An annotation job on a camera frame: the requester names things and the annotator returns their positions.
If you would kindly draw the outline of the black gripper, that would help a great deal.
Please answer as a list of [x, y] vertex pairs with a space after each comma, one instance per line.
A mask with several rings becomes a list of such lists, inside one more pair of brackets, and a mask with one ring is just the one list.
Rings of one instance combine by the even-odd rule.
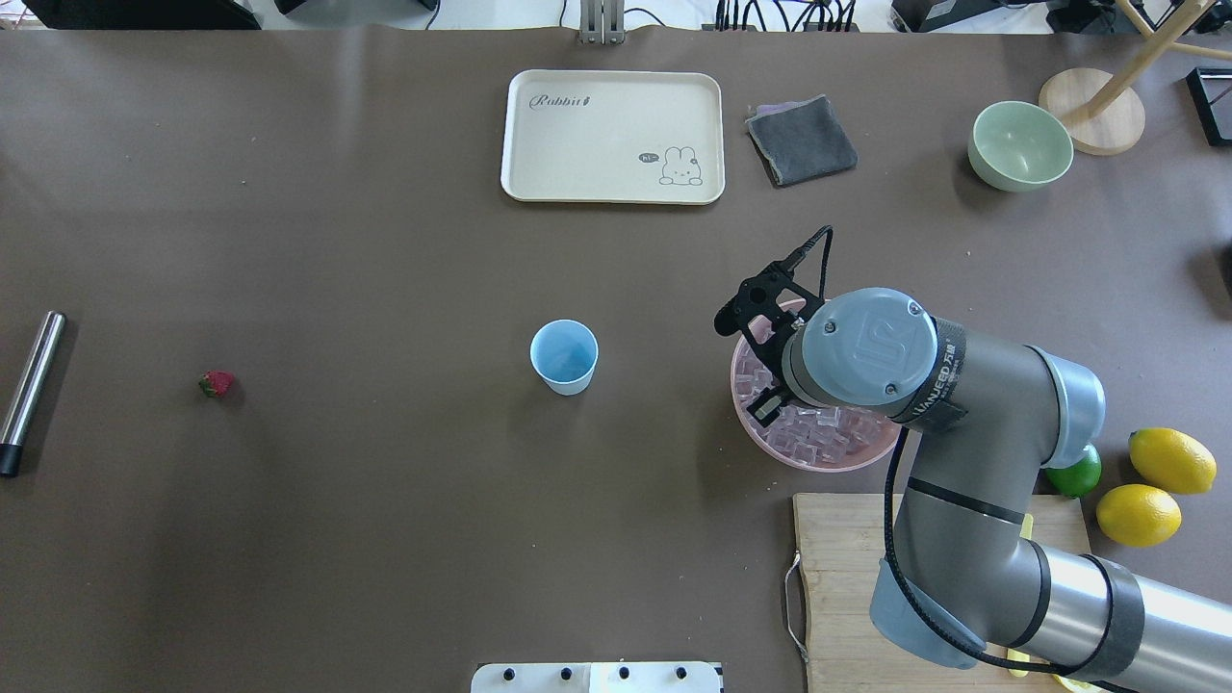
[[[749, 403], [749, 416], [756, 425], [769, 428], [782, 413], [784, 404], [804, 403], [804, 396], [788, 387], [784, 374], [784, 356], [788, 338], [804, 329], [806, 321], [824, 305], [819, 295], [809, 293], [795, 282], [795, 269], [800, 260], [772, 261], [756, 276], [742, 281], [736, 295], [723, 305], [713, 319], [715, 332], [721, 337], [742, 334], [752, 353], [772, 374], [775, 387], [765, 388]], [[795, 293], [804, 298], [798, 312], [784, 310], [779, 303], [781, 293]]]

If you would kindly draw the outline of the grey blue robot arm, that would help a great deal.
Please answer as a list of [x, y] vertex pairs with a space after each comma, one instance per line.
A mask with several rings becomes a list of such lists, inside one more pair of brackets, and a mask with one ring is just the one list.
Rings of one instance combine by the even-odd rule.
[[920, 437], [899, 503], [885, 480], [885, 557], [871, 619], [933, 663], [1013, 668], [1106, 691], [1227, 692], [1230, 605], [1140, 577], [1090, 552], [1021, 535], [1036, 477], [1079, 460], [1103, 428], [1090, 369], [968, 332], [910, 295], [823, 298], [795, 282], [800, 255], [745, 279], [715, 317], [742, 333], [772, 386], [749, 404], [850, 404]]

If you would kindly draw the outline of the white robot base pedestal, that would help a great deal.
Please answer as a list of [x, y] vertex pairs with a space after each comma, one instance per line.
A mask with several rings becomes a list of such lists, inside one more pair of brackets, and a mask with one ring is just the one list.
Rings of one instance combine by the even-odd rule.
[[722, 665], [683, 661], [488, 663], [471, 692], [723, 692]]

